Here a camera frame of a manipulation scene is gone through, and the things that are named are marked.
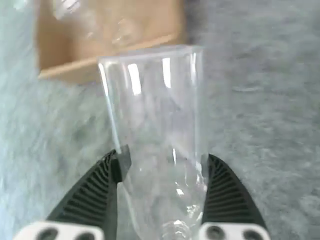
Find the transparent plastic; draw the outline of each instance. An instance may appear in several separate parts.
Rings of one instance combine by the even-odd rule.
[[[164,46],[99,60],[123,182],[142,240],[193,239],[200,227],[208,158],[203,48]]]
[[[50,0],[53,15],[76,38],[110,41],[122,48],[139,41],[148,21],[149,0]]]
[[[97,38],[99,29],[97,0],[51,0],[54,17],[68,27],[70,37]]]

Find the black rubber pad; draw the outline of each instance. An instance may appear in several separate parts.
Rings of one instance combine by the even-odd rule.
[[[202,223],[247,223],[266,229],[258,208],[236,174],[220,158],[209,155],[208,188]]]
[[[105,239],[117,234],[117,183],[122,181],[116,151],[99,160],[65,195],[47,220],[101,228]]]

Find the cardboard box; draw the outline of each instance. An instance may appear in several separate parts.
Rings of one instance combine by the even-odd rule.
[[[121,0],[97,0],[99,3],[96,1],[96,6],[91,6],[98,19],[98,37],[68,34],[76,26],[57,20],[50,2],[52,0],[38,1],[35,41],[40,79],[54,78],[71,84],[96,82],[100,81],[97,66],[99,56],[185,43],[183,0],[122,0],[136,6],[132,11],[136,11],[138,18],[135,21],[140,26],[138,37],[131,40],[130,44],[122,45],[115,43],[118,36],[114,27],[118,28],[130,13],[115,10]],[[118,8],[128,9],[121,5]],[[113,13],[112,17],[106,14],[107,9]]]

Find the floor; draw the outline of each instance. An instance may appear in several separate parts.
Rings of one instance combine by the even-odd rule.
[[[320,225],[320,2],[186,0],[207,47],[211,153],[251,192],[274,240]],[[31,0],[0,2],[0,235],[44,219],[112,140],[102,90],[37,81]],[[126,219],[119,196],[120,218]],[[119,239],[132,239],[121,220]]]

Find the screw hole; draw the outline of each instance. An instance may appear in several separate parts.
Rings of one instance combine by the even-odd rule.
[[[95,240],[95,236],[92,233],[86,232],[79,235],[75,240]]]
[[[218,226],[208,227],[206,235],[210,240],[223,240],[225,238],[225,232]]]
[[[262,236],[253,230],[247,230],[243,233],[243,237],[245,240],[264,240]]]
[[[48,228],[40,232],[36,240],[55,240],[58,231],[55,228]]]

